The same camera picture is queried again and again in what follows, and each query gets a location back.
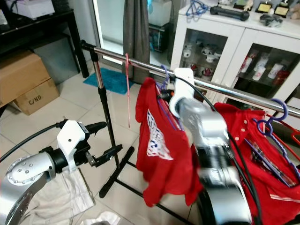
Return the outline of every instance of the white graphic print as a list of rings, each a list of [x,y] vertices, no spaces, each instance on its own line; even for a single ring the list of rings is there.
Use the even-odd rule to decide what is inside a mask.
[[[162,159],[173,160],[170,152],[165,145],[163,133],[156,126],[156,122],[149,109],[147,112],[147,121],[150,131],[150,139],[147,148],[147,156],[158,156]]]

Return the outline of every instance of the metal pole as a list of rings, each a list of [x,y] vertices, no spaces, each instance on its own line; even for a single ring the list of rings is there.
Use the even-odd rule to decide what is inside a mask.
[[[82,48],[85,49],[85,50],[88,50],[88,51],[93,51],[97,54],[109,56],[109,57],[114,58],[116,60],[121,60],[121,61],[124,61],[124,62],[126,61],[126,58],[123,55],[105,50],[103,48],[92,46],[92,45],[87,44],[85,42],[82,42]],[[159,73],[158,76],[165,77],[165,70],[158,67],[158,66],[148,64],[148,63],[144,63],[144,62],[140,62],[140,61],[135,60],[135,59],[129,59],[129,62],[130,62],[131,65],[133,65],[135,67],[145,69],[145,70],[149,70],[151,72],[156,72],[156,73]],[[174,72],[172,72],[172,71],[168,71],[168,73],[171,76],[174,75]],[[284,112],[284,109],[280,104],[278,104],[276,102],[273,102],[273,101],[271,101],[267,98],[263,98],[263,97],[260,97],[260,96],[257,96],[257,95],[253,95],[253,94],[250,94],[250,93],[238,90],[238,89],[228,88],[228,87],[225,87],[223,85],[215,84],[215,83],[205,81],[205,80],[202,80],[202,79],[194,79],[194,82],[195,82],[195,84],[198,88],[213,90],[213,91],[216,91],[218,93],[224,94],[226,96],[230,96],[230,97],[234,97],[234,98],[237,98],[237,99],[240,99],[240,100],[244,100],[244,101],[247,101],[249,103],[256,104],[256,105],[259,105],[259,106],[262,106],[262,107],[265,107],[265,108],[269,108],[269,109],[272,109],[272,110],[275,110],[275,111],[278,111],[278,112],[281,112],[281,113]],[[291,115],[291,116],[300,118],[300,110],[298,110],[297,108],[288,106],[288,114]]]
[[[103,106],[103,111],[104,111],[104,115],[105,115],[105,119],[106,119],[106,123],[107,123],[107,128],[108,128],[108,134],[109,134],[109,137],[111,139],[112,147],[114,147],[114,146],[116,146],[116,142],[115,142],[115,139],[114,139],[113,126],[112,126],[111,116],[110,116],[110,113],[109,113],[109,108],[108,108],[108,103],[107,103],[106,89],[103,85],[103,79],[102,79],[101,70],[100,70],[100,66],[99,66],[98,55],[96,55],[93,52],[93,53],[91,53],[91,58],[92,58],[92,61],[93,61],[93,64],[94,64],[95,74],[96,74],[96,77],[97,77],[98,93],[99,93],[101,103],[102,103],[102,106]],[[114,159],[116,161],[117,168],[119,168],[120,167],[120,162],[119,162],[119,157],[118,157],[117,153],[114,155]]]
[[[98,87],[103,88],[103,79],[102,79],[99,63],[97,61],[97,62],[93,62],[93,64],[94,64],[95,74],[97,77]]]

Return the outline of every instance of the white cloth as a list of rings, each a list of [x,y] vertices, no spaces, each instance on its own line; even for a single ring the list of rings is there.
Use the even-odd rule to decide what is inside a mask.
[[[72,218],[94,206],[78,169],[57,174],[32,198],[25,218],[30,225],[69,225]]]
[[[120,217],[113,212],[104,211],[96,219],[86,219],[80,223],[80,225],[93,225],[96,222],[107,221],[110,225],[117,225],[120,221]]]

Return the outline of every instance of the clothes rack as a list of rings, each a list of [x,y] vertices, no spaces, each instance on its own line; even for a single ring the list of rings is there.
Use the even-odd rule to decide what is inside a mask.
[[[108,103],[107,103],[106,89],[105,89],[105,86],[103,85],[98,55],[108,56],[108,57],[111,57],[111,58],[114,58],[117,60],[121,60],[123,62],[126,62],[126,57],[123,55],[99,48],[97,46],[88,44],[84,40],[81,41],[81,47],[82,47],[82,49],[90,52],[91,60],[94,65],[95,74],[96,74],[97,82],[98,82],[98,93],[99,93],[99,96],[100,96],[100,99],[102,102],[111,144],[112,144],[112,146],[115,146],[116,144],[115,144],[113,128],[112,128],[112,123],[111,123],[111,118],[110,118],[110,113],[109,113],[109,108],[108,108]],[[151,72],[155,72],[158,76],[165,78],[165,70],[163,68],[157,67],[152,64],[140,62],[138,60],[131,59],[131,58],[129,58],[129,63],[132,66],[139,67],[139,68],[145,69],[145,70],[149,70]],[[168,73],[170,76],[174,75],[174,73],[172,71],[168,71]],[[253,94],[249,94],[249,93],[243,92],[241,90],[228,88],[228,87],[225,87],[225,86],[222,86],[219,84],[215,84],[212,82],[208,82],[205,80],[194,79],[194,82],[195,82],[196,87],[198,87],[198,88],[202,88],[202,89],[206,89],[206,90],[213,90],[218,93],[225,94],[227,96],[234,97],[234,98],[237,98],[237,99],[240,99],[243,101],[247,101],[252,104],[256,104],[256,105],[259,105],[259,106],[262,106],[265,108],[269,108],[269,109],[272,109],[272,110],[275,110],[278,112],[282,112],[282,113],[284,112],[284,109],[280,104],[278,104],[274,101],[271,101],[269,99],[266,99],[266,98],[263,98],[260,96],[256,96]],[[298,110],[294,107],[290,107],[290,106],[288,107],[288,114],[291,116],[300,118],[300,110]],[[141,192],[139,192],[138,190],[134,189],[133,187],[127,185],[126,183],[124,183],[123,181],[118,179],[119,174],[121,173],[121,171],[123,170],[123,168],[125,167],[126,164],[136,168],[136,166],[133,163],[129,162],[129,159],[132,156],[134,150],[135,150],[134,147],[131,146],[127,150],[127,152],[126,152],[124,158],[121,160],[121,162],[119,162],[118,155],[117,154],[115,155],[115,161],[116,161],[117,168],[115,169],[113,174],[110,176],[109,180],[103,185],[103,187],[99,191],[100,198],[104,198],[106,196],[106,194],[108,193],[108,191],[110,190],[110,188],[112,187],[114,182],[122,185],[123,187],[129,189],[130,191],[134,192],[135,194],[137,194],[141,197],[143,196],[143,194]],[[181,217],[180,215],[176,214],[175,212],[171,211],[170,209],[166,208],[165,206],[163,206],[161,204],[157,204],[156,206],[158,206],[162,210],[168,212],[169,214],[171,214],[178,220],[184,222],[185,224],[192,225],[191,222],[187,221],[185,218]]]

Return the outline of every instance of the tiled floor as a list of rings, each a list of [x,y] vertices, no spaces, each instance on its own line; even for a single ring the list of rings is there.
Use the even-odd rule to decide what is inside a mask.
[[[60,97],[30,116],[8,107],[0,118],[0,156],[24,138],[46,126],[63,120],[64,117],[82,121],[83,124],[105,121],[97,88],[84,84],[83,80],[81,74],[78,74],[62,83],[58,87]],[[139,85],[137,84],[130,89],[131,128],[128,128],[127,96],[109,91],[107,94],[116,143],[123,144],[123,150],[119,154],[120,159],[123,158],[130,146],[135,148],[138,146],[139,124],[135,121],[135,103],[138,91]],[[56,147],[58,132],[58,129],[52,129],[28,142],[22,149],[9,156],[0,164],[0,178],[3,178],[7,167],[15,159],[28,154],[35,154],[49,145]],[[107,129],[100,130],[95,137],[91,136],[89,144],[91,145],[90,153],[96,156],[100,156],[106,149],[110,148],[111,144]],[[136,162],[136,151],[130,161]],[[99,189],[115,169],[114,160],[98,168],[81,165],[80,169],[93,193],[96,205],[76,216],[73,219],[74,225],[79,225],[84,219],[96,218],[105,210],[119,214],[122,217],[120,225],[131,223],[135,225],[183,224],[158,207],[147,207],[141,197],[119,184],[114,184],[105,198],[99,198]],[[147,186],[143,181],[142,174],[129,165],[120,174],[120,179],[141,191]],[[182,217],[196,223],[196,212],[193,207],[185,205],[184,196],[167,195],[161,203]]]

